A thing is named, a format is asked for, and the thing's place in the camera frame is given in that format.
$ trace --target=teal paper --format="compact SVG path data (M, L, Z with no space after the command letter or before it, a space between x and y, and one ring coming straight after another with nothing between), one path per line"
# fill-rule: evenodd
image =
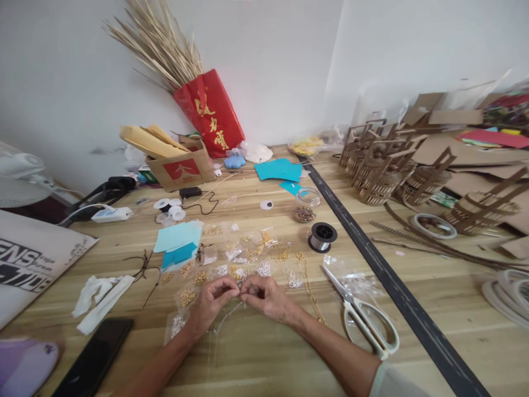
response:
M255 164L254 167L261 180L276 178L287 179L294 182L299 182L302 169L301 164L292 164L285 158L267 163Z
M202 226L199 226L196 221L179 223L160 229L154 252L174 251L191 242L198 246L201 235Z
M287 192L293 194L294 196L298 194L299 190L303 187L301 185L298 185L298 184L295 184L293 182L289 182L289 181L285 181L281 184L279 184L279 186L281 186L284 190L286 190ZM301 193L301 196L306 196L307 194L309 194L309 192L303 192Z
M197 245L195 243L189 243L174 251L166 252L164 254L164 259L161 263L162 271L164 271L167 267L171 265L178 265L180 263L183 264L183 262L193 257L193 252L196 249L197 249Z

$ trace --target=black metal strip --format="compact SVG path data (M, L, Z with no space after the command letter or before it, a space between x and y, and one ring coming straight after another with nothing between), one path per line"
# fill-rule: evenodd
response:
M306 159L298 156L301 162ZM325 183L318 171L311 165L304 165L310 171L310 178L327 200L336 217L347 231L351 240L366 259L409 326L422 343L432 361L438 367L455 395L458 397L490 397L478 378L470 370L448 339L435 325L410 290L397 276L390 264L377 250L369 237L346 210L332 189Z

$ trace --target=human hand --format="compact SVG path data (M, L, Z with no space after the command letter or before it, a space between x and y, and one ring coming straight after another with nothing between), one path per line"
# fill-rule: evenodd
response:
M223 276L204 284L197 301L191 308L186 329L200 338L213 324L219 311L239 293L239 287L231 276Z
M265 317L290 325L301 309L277 285L273 277L250 276L241 287L241 301Z

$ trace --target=dried grass stalks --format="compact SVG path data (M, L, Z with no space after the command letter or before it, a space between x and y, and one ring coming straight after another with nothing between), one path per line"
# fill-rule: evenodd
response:
M161 78L161 85L143 73L137 71L138 73L171 95L203 73L194 39L191 43L187 41L166 0L154 0L151 2L153 7L147 0L126 2L130 7L126 12L131 22L125 24L116 18L122 28L120 30L105 20L103 29L154 70ZM172 28L172 22L176 24L177 33Z

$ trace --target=red paper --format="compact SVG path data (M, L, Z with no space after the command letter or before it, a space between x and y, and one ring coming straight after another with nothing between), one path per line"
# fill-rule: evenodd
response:
M529 138L522 135L511 135L502 132L474 130L464 132L459 138L471 139L480 142L496 143L503 146L523 148L529 146Z
M226 150L235 148L245 139L215 69L184 85L173 98L202 135L211 157L226 157Z

